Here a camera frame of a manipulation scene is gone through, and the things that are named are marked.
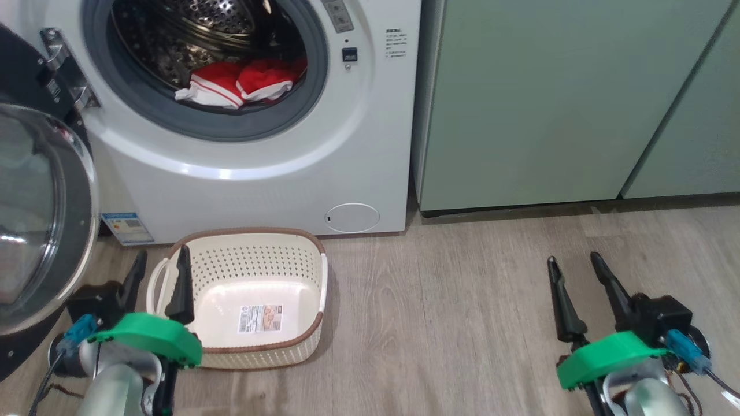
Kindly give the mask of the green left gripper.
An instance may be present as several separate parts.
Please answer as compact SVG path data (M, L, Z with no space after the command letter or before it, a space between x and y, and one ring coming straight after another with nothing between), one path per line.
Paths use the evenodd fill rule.
M120 305L134 310L148 253L140 250L122 282ZM203 347L185 325L195 319L190 248L182 245L172 297L161 318L125 314L87 339L88 415L174 415L178 374L202 363Z

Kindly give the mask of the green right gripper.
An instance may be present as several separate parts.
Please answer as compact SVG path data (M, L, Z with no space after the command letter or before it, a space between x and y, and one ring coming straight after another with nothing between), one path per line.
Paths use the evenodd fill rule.
M590 253L595 276L604 287L616 330L631 330L634 303L602 255ZM571 352L557 362L564 390L581 390L594 415L671 414L671 384L663 365L666 350L648 347L633 332L618 332L596 342L585 337L587 325L573 306L557 258L547 259L557 338Z

